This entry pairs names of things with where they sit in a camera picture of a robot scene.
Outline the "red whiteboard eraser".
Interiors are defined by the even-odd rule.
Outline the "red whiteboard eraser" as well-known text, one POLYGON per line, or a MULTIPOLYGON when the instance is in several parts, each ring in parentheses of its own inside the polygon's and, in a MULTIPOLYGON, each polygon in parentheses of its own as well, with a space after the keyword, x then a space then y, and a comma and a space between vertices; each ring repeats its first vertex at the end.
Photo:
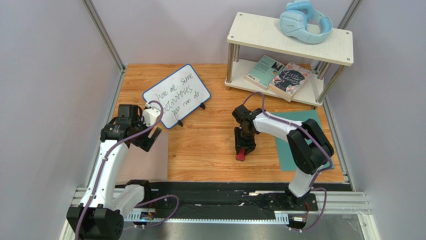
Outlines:
POLYGON ((239 151, 238 151, 238 153, 237 153, 237 155, 236 155, 236 157, 235 157, 235 159, 237 161, 241 161, 241 162, 245 161, 245 158, 246 158, 245 152, 246 152, 245 148, 240 148, 239 151))

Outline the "blue framed whiteboard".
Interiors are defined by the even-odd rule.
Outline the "blue framed whiteboard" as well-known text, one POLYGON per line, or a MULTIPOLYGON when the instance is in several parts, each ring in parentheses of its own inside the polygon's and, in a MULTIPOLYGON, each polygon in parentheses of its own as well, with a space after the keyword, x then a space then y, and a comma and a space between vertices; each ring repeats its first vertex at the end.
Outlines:
POLYGON ((163 106, 161 122, 166 129, 171 129, 204 106, 211 92, 193 66, 186 64, 146 90, 142 98, 146 102, 160 102, 163 106))

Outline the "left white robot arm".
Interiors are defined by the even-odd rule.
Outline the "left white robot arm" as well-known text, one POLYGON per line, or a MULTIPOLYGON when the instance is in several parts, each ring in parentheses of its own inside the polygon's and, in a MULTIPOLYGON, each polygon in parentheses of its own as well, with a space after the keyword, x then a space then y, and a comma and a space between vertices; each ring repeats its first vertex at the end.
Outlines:
POLYGON ((100 149, 87 190, 77 206, 68 208, 66 219, 76 240, 118 240, 124 218, 146 194, 144 185, 128 184, 113 197, 121 165, 131 145, 148 152, 162 130, 157 127, 164 108, 151 100, 144 108, 121 104, 100 132, 100 149))

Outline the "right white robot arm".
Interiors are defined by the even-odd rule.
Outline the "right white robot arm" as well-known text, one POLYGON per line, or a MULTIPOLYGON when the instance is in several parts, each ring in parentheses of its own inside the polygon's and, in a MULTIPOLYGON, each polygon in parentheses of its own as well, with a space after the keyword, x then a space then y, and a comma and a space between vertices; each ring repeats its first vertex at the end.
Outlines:
POLYGON ((296 165, 292 181, 285 189, 284 202, 296 208, 305 201, 322 169, 334 155, 334 149, 313 119, 293 121, 257 108, 253 111, 243 104, 236 107, 232 116, 239 124, 234 128, 236 159, 244 161, 256 148, 255 136, 265 133, 288 143, 296 165))

